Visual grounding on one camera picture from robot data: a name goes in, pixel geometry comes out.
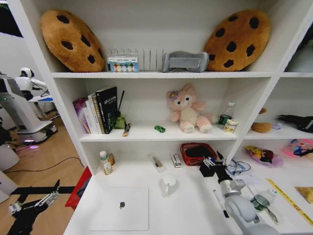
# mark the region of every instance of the ruler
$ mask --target ruler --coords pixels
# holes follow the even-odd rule
[[[311,218],[310,218],[307,214],[305,214],[305,213],[297,206],[297,204],[295,204],[295,202],[292,201],[292,200],[288,197],[288,195],[285,194],[285,192],[282,191],[282,190],[274,183],[273,180],[271,180],[271,179],[266,179],[266,180],[270,183],[270,185],[272,185],[272,186],[280,193],[280,195],[283,196],[283,198],[285,198],[285,200],[286,200],[287,202],[289,202],[289,204],[290,204],[293,208],[295,208],[295,210],[296,210],[309,224],[313,225],[313,220],[311,220]]]

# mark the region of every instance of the white mug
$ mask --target white mug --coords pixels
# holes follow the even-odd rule
[[[168,197],[173,194],[176,190],[177,183],[173,175],[164,175],[160,180],[160,187],[163,197]]]

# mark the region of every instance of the basket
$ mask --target basket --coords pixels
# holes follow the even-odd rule
[[[206,143],[183,143],[180,147],[180,151],[181,151],[182,158],[184,159],[184,162],[186,163],[186,165],[200,165],[201,164],[201,162],[203,161],[203,157],[199,157],[199,158],[188,157],[188,155],[185,152],[186,150],[193,149],[199,146],[205,147],[213,155],[214,160],[217,159],[217,155],[214,152],[214,150],[211,148],[211,146],[209,146]]]

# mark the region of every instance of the purple book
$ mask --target purple book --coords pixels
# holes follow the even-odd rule
[[[85,117],[85,114],[83,111],[83,107],[86,106],[86,100],[87,100],[87,98],[80,98],[80,99],[74,101],[73,105],[74,105],[76,114],[78,116],[80,125],[82,126],[83,132],[85,134],[90,134],[90,129],[88,127],[87,120],[86,120],[86,117]]]

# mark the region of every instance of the apple logo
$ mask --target apple logo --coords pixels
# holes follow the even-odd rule
[[[124,208],[125,207],[125,202],[120,202],[119,203],[119,209],[121,210],[122,208]]]

